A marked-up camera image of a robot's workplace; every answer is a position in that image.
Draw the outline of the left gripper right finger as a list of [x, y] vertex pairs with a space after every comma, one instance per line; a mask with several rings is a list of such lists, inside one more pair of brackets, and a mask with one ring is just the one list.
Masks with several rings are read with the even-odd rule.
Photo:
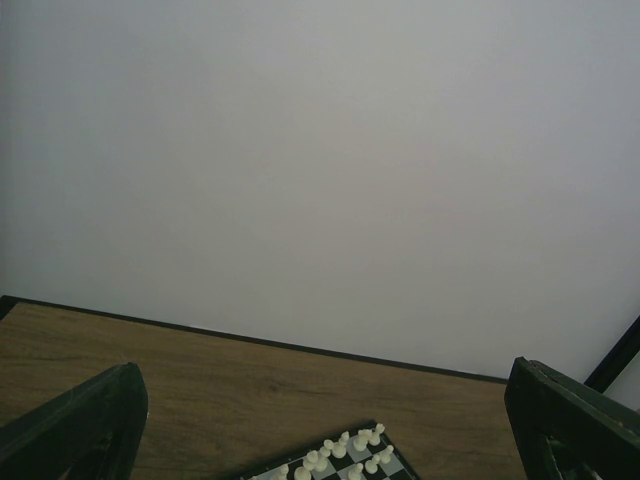
[[637, 479], [639, 414], [539, 361], [514, 360], [505, 408], [529, 479]]

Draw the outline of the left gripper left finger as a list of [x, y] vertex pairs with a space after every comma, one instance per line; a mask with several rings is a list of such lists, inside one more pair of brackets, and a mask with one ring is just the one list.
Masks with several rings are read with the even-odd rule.
[[110, 367], [1, 427], [1, 477], [128, 479], [147, 418], [139, 367]]

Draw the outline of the black aluminium frame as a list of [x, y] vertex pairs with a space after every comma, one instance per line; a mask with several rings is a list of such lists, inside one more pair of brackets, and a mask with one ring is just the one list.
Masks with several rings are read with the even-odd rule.
[[[291, 351], [300, 351], [300, 352], [314, 354], [314, 355], [335, 357], [335, 358], [358, 361], [358, 362], [369, 363], [369, 364], [386, 365], [394, 368], [401, 368], [401, 369], [407, 369], [407, 370], [413, 370], [413, 371], [424, 371], [428, 373], [464, 378], [464, 379], [469, 379], [474, 381], [483, 381], [483, 382], [497, 383], [497, 384], [507, 383], [507, 380], [504, 378], [499, 378], [499, 377], [490, 376], [490, 375], [474, 374], [474, 373], [451, 370], [451, 369], [424, 366], [424, 365], [401, 362], [401, 361], [375, 358], [375, 357], [370, 357], [365, 355], [357, 355], [357, 354], [309, 347], [304, 345], [273, 341], [268, 339], [254, 338], [254, 337], [236, 335], [236, 334], [225, 333], [225, 332], [218, 332], [213, 330], [207, 330], [204, 328], [159, 322], [159, 321], [150, 320], [150, 319], [132, 317], [132, 316], [109, 313], [109, 312], [102, 312], [102, 311], [85, 309], [80, 307], [67, 306], [62, 304], [39, 301], [34, 299], [27, 299], [27, 298], [11, 296], [11, 295], [1, 296], [1, 319], [4, 319], [18, 303], [26, 303], [29, 305], [50, 307], [55, 309], [61, 309], [64, 311], [107, 317], [111, 319], [131, 322], [131, 323], [145, 324], [145, 325], [150, 325], [158, 328], [184, 331], [184, 332], [194, 333], [199, 335], [206, 335], [206, 336], [228, 339], [228, 340], [239, 341], [239, 342], [250, 343], [250, 344], [264, 345], [264, 346], [291, 350]], [[611, 350], [598, 363], [596, 368], [588, 375], [587, 379], [584, 381], [584, 384], [592, 388], [593, 390], [596, 390], [599, 393], [604, 393], [615, 382], [615, 380], [619, 377], [619, 375], [626, 369], [626, 367], [631, 363], [631, 361], [638, 355], [638, 353], [639, 353], [639, 318], [636, 318], [634, 322], [629, 326], [629, 328], [624, 332], [624, 334], [616, 341], [616, 343], [611, 348]]]

